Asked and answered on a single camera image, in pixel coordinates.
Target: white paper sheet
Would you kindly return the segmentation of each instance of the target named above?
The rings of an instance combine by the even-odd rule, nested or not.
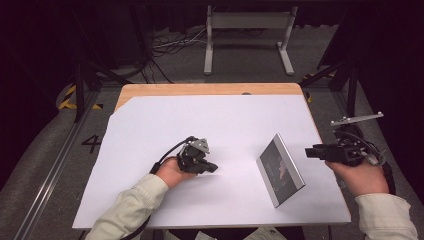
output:
[[[255,161],[277,132],[306,186],[274,208]],[[111,116],[73,228],[91,228],[119,192],[188,136],[207,138],[206,159],[219,168],[170,190],[149,227],[350,222],[333,172],[306,157],[321,140],[302,95],[202,95],[136,97]]]

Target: printed number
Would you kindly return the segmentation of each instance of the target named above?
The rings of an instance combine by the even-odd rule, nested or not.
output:
[[[84,142],[82,142],[81,145],[89,145],[89,146],[91,146],[90,153],[93,153],[94,152],[94,148],[97,145],[101,145],[102,144],[102,142],[97,142],[98,139],[99,139],[99,136],[97,136],[97,135],[94,134],[89,139],[87,139]]]

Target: white sleeve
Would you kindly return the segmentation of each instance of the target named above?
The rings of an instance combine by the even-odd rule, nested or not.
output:
[[[115,203],[94,223],[86,239],[121,239],[139,228],[159,207],[168,191],[166,183],[148,174],[118,195]]]
[[[366,239],[418,239],[409,217],[411,207],[404,199],[390,194],[358,196],[359,228]]]

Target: person's right hand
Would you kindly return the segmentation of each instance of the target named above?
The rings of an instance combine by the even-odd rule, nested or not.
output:
[[[156,176],[160,177],[169,188],[174,188],[182,181],[197,175],[181,171],[177,161],[175,157],[168,158],[156,173]]]
[[[371,193],[389,193],[383,169],[363,161],[356,167],[341,163],[327,162],[325,164],[343,178],[349,191],[355,196]]]

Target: metal rail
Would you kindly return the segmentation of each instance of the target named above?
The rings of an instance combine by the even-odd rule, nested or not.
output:
[[[59,180],[59,177],[63,171],[63,168],[66,165],[66,162],[69,158],[69,153],[75,142],[75,139],[78,136],[78,133],[81,130],[81,127],[83,126],[85,120],[87,119],[87,116],[92,106],[94,105],[98,95],[99,95],[98,92],[89,92],[87,102],[84,106],[85,111],[83,115],[81,116],[81,119],[77,123],[73,124],[66,138],[66,141],[59,152],[59,155],[57,156],[52,168],[50,169],[49,174],[44,180],[44,183],[41,185],[40,190],[38,191],[38,194],[35,197],[35,200],[32,203],[32,206],[30,210],[28,211],[24,221],[19,227],[19,230],[16,233],[14,238],[15,240],[29,239],[47,202],[49,201],[49,198],[56,186],[56,183]]]

